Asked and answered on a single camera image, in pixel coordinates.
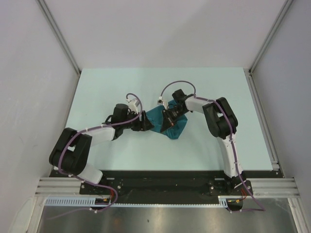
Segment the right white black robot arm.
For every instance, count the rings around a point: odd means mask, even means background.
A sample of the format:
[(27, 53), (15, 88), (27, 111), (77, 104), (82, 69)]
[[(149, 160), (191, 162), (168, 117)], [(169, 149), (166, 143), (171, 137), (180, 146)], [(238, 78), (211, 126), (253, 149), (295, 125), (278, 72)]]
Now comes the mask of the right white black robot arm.
[(177, 119), (188, 112), (204, 114), (207, 127), (212, 136), (218, 140), (221, 148), (225, 174), (224, 189), (230, 195), (237, 194), (245, 184), (246, 177), (236, 150), (235, 134), (238, 120), (227, 99), (221, 97), (217, 100), (208, 100), (196, 97), (194, 94), (186, 95), (182, 89), (176, 90), (172, 97), (176, 105), (162, 110), (163, 120), (160, 132), (173, 128)]

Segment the teal satin napkin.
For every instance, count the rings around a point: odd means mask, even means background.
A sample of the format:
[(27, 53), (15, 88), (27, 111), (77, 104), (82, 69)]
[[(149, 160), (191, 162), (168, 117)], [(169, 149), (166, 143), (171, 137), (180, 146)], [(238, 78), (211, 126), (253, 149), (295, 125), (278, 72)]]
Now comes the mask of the teal satin napkin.
[[(169, 105), (175, 105), (177, 103), (175, 100), (171, 100), (168, 102), (168, 104)], [(147, 118), (154, 125), (154, 128), (151, 129), (151, 131), (165, 135), (169, 139), (172, 139), (172, 140), (178, 139), (180, 137), (182, 131), (184, 130), (187, 122), (178, 122), (175, 126), (169, 128), (165, 132), (161, 133), (160, 128), (161, 128), (162, 120), (163, 120), (162, 110), (164, 110), (164, 107), (162, 105), (159, 105), (159, 106), (149, 110), (146, 113)]]

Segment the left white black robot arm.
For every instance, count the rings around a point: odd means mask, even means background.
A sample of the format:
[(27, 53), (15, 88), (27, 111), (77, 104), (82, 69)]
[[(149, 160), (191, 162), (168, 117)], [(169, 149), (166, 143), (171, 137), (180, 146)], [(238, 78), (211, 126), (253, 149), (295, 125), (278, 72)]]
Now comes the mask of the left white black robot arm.
[(90, 148), (105, 141), (118, 139), (123, 131), (145, 132), (154, 128), (145, 111), (138, 112), (127, 104), (116, 104), (113, 114), (100, 126), (81, 132), (65, 128), (56, 142), (49, 163), (64, 174), (76, 176), (90, 183), (97, 194), (107, 190), (103, 173), (87, 162)]

